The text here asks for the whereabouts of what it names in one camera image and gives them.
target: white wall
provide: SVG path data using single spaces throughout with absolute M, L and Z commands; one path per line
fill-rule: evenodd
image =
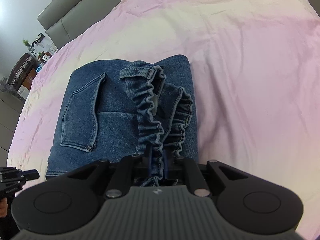
M 38 15 L 52 0 L 0 0 L 0 78 L 8 76 L 20 59 L 28 52 L 22 39 L 30 43 L 43 33 Z

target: back pocket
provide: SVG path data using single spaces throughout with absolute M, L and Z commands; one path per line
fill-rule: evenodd
M 91 152 L 96 145 L 98 121 L 95 106 L 106 73 L 74 91 L 62 116 L 61 146 Z

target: blue denim fabric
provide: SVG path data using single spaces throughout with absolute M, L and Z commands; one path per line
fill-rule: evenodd
M 188 59 L 155 64 L 100 60 L 69 80 L 48 159 L 57 176 L 98 159 L 119 162 L 153 145 L 152 175 L 163 175 L 163 150 L 197 160 L 196 108 Z

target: leather headboard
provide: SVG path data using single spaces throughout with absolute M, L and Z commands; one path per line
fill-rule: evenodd
M 39 15 L 58 49 L 102 20 L 121 0 L 52 0 Z

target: pink bed sheet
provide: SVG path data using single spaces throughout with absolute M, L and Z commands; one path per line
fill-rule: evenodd
M 8 165 L 47 158 L 70 74 L 100 59 L 191 63 L 201 163 L 218 159 L 296 192 L 297 231 L 320 234 L 320 19 L 307 0 L 122 0 L 35 78 Z

